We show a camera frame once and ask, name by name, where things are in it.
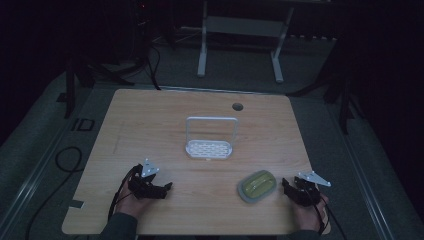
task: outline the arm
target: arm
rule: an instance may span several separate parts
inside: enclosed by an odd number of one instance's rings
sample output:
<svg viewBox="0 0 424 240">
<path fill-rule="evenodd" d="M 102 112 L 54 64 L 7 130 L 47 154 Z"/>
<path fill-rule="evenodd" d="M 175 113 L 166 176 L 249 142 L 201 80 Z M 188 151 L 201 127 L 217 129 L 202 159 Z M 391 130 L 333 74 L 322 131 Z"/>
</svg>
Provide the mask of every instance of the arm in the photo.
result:
<svg viewBox="0 0 424 240">
<path fill-rule="evenodd" d="M 317 204 L 317 209 L 320 212 L 320 216 L 324 218 L 324 207 L 328 203 L 328 197 L 321 194 L 324 199 Z M 292 201 L 293 213 L 295 217 L 296 225 L 299 230 L 295 233 L 288 235 L 290 240 L 317 240 L 320 238 L 318 234 L 321 224 L 321 219 L 314 207 L 303 207 Z"/>
<path fill-rule="evenodd" d="M 134 240 L 138 218 L 152 202 L 152 199 L 138 200 L 128 189 L 128 182 L 124 184 L 118 199 L 115 213 L 100 233 L 101 240 Z"/>
</svg>

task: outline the dark background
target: dark background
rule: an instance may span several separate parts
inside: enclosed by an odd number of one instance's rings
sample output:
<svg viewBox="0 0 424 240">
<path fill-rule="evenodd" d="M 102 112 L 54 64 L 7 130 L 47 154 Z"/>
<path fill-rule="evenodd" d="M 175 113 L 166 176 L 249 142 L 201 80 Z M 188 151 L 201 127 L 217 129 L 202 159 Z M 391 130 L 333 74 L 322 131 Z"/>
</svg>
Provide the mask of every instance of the dark background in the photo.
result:
<svg viewBox="0 0 424 240">
<path fill-rule="evenodd" d="M 202 1 L 158 2 L 172 11 L 156 15 L 157 21 L 169 20 L 172 13 L 177 28 L 201 25 Z M 210 2 L 211 11 L 221 15 L 273 19 L 281 17 L 280 5 L 282 9 L 294 5 L 289 34 L 338 39 L 325 67 L 351 72 L 353 93 L 423 218 L 422 1 L 270 0 L 263 12 L 255 11 L 255 1 Z M 0 4 L 3 143 L 50 81 L 65 70 L 70 52 L 79 49 L 103 63 L 125 58 L 134 15 L 127 11 L 131 1 L 3 0 Z"/>
</svg>

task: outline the basket handle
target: basket handle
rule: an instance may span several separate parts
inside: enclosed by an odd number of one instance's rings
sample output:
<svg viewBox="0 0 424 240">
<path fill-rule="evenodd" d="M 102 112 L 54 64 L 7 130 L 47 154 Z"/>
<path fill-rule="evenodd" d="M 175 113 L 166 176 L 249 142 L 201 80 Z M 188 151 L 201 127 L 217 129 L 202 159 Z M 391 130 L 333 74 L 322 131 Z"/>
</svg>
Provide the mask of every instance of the basket handle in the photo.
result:
<svg viewBox="0 0 424 240">
<path fill-rule="evenodd" d="M 233 121 L 234 122 L 234 128 L 233 128 L 233 136 L 231 138 L 230 145 L 233 146 L 233 142 L 237 135 L 237 128 L 238 128 L 238 119 L 235 117 L 188 117 L 186 119 L 186 142 L 190 141 L 190 122 L 193 120 L 208 120 L 208 121 Z"/>
</svg>

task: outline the gray mat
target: gray mat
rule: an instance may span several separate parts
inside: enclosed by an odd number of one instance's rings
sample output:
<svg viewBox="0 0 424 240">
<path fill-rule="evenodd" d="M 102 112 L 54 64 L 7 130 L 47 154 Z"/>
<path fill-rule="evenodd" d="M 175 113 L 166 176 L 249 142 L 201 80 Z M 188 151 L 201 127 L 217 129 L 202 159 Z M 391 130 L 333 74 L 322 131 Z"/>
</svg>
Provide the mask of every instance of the gray mat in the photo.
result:
<svg viewBox="0 0 424 240">
<path fill-rule="evenodd" d="M 325 41 L 305 42 L 296 39 L 286 41 L 283 55 L 280 57 L 285 77 L 285 82 L 282 84 L 274 81 L 267 52 L 226 52 L 210 49 L 206 76 L 199 79 L 196 76 L 199 49 L 180 48 L 174 52 L 168 47 L 161 47 L 157 79 L 161 86 L 284 94 L 313 82 L 331 47 L 332 43 Z M 151 58 L 152 62 L 157 59 L 154 52 Z M 139 84 L 136 88 L 144 85 L 149 85 L 151 88 L 150 79 L 145 71 L 127 78 Z M 65 121 L 62 119 L 63 104 L 55 102 L 57 93 L 63 91 L 63 79 L 54 81 L 49 86 L 51 92 L 48 90 L 34 105 L 28 118 L 0 151 L 2 167 L 0 184 L 4 196 L 1 204 L 2 215 L 12 203 L 27 174 L 42 157 L 49 142 L 63 125 L 68 126 L 66 134 L 54 153 L 69 146 L 77 146 L 82 150 L 82 165 L 84 165 L 114 90 L 119 87 L 99 79 L 99 84 L 91 91 L 81 111 L 71 120 Z M 340 135 L 338 126 L 334 124 L 338 105 L 325 105 L 321 100 L 323 90 L 325 89 L 318 89 L 302 98 L 291 99 L 312 167 L 333 183 L 331 188 L 321 187 L 321 190 L 330 197 L 330 207 L 348 239 L 379 239 L 361 189 L 358 187 L 344 143 L 345 137 Z M 94 130 L 71 131 L 75 118 L 95 120 Z M 386 220 L 392 227 L 395 239 L 423 239 L 422 222 L 406 198 L 372 129 L 365 120 L 358 117 L 349 120 L 348 127 L 349 140 L 375 192 L 375 197 L 381 204 Z M 68 168 L 72 168 L 77 158 L 76 152 L 70 150 L 67 154 L 61 155 L 60 161 Z M 67 173 L 56 167 L 54 156 L 50 158 L 44 179 L 19 219 L 10 239 L 24 239 L 31 217 L 67 176 Z M 32 225 L 30 239 L 86 239 L 86 236 L 67 236 L 61 231 L 61 224 L 80 176 L 81 173 L 74 174 L 43 207 Z M 96 236 L 90 236 L 90 239 L 96 239 Z M 175 239 L 175 236 L 160 236 L 159 239 Z M 193 239 L 193 237 L 180 236 L 179 239 Z M 246 238 L 225 236 L 222 239 Z M 322 239 L 341 239 L 334 222 L 331 233 Z"/>
</svg>

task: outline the hand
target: hand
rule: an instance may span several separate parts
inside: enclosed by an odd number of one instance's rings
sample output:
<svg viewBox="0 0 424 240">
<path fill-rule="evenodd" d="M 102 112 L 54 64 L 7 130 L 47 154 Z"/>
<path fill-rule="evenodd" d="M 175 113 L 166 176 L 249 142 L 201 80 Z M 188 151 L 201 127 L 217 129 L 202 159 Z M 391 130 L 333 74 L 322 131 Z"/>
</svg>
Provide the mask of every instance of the hand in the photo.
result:
<svg viewBox="0 0 424 240">
<path fill-rule="evenodd" d="M 328 203 L 328 197 L 321 193 L 321 201 L 316 205 L 322 218 L 325 217 L 324 207 Z M 294 217 L 299 230 L 313 230 L 319 232 L 321 219 L 313 206 L 303 207 L 292 201 Z"/>
<path fill-rule="evenodd" d="M 122 191 L 119 194 L 118 202 L 115 207 L 115 213 L 125 213 L 138 219 L 153 201 L 153 199 L 149 198 L 137 199 L 128 189 L 127 181 L 124 183 Z"/>
</svg>

